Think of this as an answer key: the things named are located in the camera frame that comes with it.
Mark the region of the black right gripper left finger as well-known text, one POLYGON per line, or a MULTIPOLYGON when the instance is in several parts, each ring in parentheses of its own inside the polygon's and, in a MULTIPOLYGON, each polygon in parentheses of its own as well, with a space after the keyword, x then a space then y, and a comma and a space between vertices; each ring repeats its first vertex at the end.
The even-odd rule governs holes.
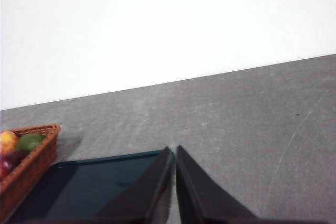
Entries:
POLYGON ((65 223, 167 223, 172 191, 172 152, 166 147, 139 179, 92 218, 65 223))

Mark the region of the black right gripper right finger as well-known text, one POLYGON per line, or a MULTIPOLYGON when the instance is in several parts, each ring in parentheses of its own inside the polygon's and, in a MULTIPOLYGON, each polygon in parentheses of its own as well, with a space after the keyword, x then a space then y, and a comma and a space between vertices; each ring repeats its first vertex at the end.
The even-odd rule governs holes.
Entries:
POLYGON ((257 217, 216 184, 182 146, 176 150, 176 192, 181 223, 322 223, 257 217))

